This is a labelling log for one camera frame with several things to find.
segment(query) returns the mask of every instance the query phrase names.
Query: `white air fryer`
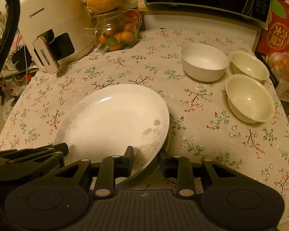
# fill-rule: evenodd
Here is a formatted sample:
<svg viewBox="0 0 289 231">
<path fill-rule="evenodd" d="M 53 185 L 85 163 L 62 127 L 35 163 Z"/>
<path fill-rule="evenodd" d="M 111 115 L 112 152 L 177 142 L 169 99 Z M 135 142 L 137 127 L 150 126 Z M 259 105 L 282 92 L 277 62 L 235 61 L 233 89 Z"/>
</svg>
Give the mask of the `white air fryer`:
<svg viewBox="0 0 289 231">
<path fill-rule="evenodd" d="M 54 74 L 94 47 L 94 30 L 81 0 L 20 0 L 19 31 L 40 70 Z"/>
</svg>

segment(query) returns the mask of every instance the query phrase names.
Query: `jar rim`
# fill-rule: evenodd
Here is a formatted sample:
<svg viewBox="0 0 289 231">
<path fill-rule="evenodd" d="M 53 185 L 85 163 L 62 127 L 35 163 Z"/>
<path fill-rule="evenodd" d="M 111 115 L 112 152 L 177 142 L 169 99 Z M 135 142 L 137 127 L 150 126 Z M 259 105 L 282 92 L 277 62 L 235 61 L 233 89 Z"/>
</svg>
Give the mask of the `jar rim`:
<svg viewBox="0 0 289 231">
<path fill-rule="evenodd" d="M 105 18 L 110 18 L 110 17 L 114 17 L 114 16 L 117 16 L 117 15 L 120 15 L 123 13 L 123 7 L 119 7 L 119 8 L 116 8 L 112 11 L 109 11 L 107 13 L 103 13 L 103 14 L 97 14 L 96 15 L 96 19 L 105 19 Z"/>
</svg>

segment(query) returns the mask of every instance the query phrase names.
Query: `oval plate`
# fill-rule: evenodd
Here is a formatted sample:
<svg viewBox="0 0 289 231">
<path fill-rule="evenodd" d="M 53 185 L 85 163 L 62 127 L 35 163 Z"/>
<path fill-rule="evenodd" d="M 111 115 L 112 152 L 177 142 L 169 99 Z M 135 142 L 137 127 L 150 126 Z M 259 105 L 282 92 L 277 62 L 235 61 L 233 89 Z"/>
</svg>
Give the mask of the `oval plate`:
<svg viewBox="0 0 289 231">
<path fill-rule="evenodd" d="M 158 93 L 122 84 L 96 91 L 75 105 L 60 124 L 54 145 L 67 143 L 65 164 L 83 158 L 101 162 L 133 146 L 136 175 L 158 154 L 168 129 L 168 108 Z"/>
</svg>

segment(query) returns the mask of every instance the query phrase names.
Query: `metal screw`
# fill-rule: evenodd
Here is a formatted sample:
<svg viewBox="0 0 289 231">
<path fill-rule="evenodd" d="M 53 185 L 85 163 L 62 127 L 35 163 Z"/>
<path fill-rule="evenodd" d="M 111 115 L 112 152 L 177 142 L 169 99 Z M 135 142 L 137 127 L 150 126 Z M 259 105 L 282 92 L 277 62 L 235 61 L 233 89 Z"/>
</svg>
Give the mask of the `metal screw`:
<svg viewBox="0 0 289 231">
<path fill-rule="evenodd" d="M 100 189 L 95 191 L 95 194 L 97 196 L 107 196 L 110 194 L 110 191 L 106 188 L 100 188 Z"/>
<path fill-rule="evenodd" d="M 194 191 L 191 189 L 185 188 L 185 189 L 181 189 L 179 191 L 179 194 L 182 196 L 188 197 L 188 196 L 192 196 L 194 194 Z"/>
</svg>

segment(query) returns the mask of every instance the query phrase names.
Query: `midea logo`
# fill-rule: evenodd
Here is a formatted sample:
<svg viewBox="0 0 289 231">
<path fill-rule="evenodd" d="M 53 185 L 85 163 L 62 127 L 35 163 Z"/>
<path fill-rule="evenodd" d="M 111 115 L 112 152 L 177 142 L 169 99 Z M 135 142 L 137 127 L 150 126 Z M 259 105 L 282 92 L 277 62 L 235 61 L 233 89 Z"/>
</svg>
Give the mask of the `midea logo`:
<svg viewBox="0 0 289 231">
<path fill-rule="evenodd" d="M 34 17 L 36 14 L 42 12 L 43 10 L 45 10 L 45 8 L 41 8 L 38 11 L 34 12 L 32 15 L 29 15 L 29 18 Z"/>
<path fill-rule="evenodd" d="M 40 52 L 42 53 L 42 55 L 43 55 L 43 57 L 44 57 L 45 61 L 47 62 L 48 66 L 49 66 L 49 65 L 50 65 L 50 62 L 49 62 L 49 60 L 48 60 L 47 56 L 45 55 L 45 53 L 44 53 L 44 50 L 43 50 L 43 49 L 41 49 L 41 50 L 40 50 Z"/>
</svg>

